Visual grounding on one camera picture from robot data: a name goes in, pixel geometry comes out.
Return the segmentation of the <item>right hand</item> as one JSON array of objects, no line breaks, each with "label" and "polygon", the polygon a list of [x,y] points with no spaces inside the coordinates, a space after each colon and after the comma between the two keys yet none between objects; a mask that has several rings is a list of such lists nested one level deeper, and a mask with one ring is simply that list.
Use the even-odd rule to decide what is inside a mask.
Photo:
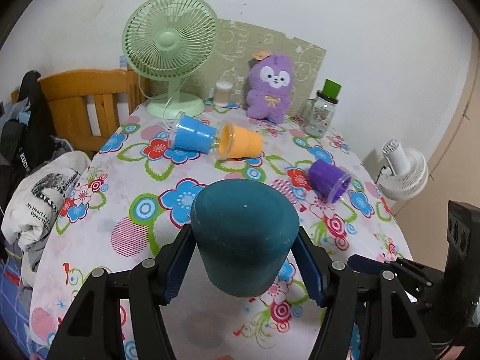
[{"label": "right hand", "polygon": [[480,360],[479,346],[453,346],[451,349],[439,356],[442,360]]}]

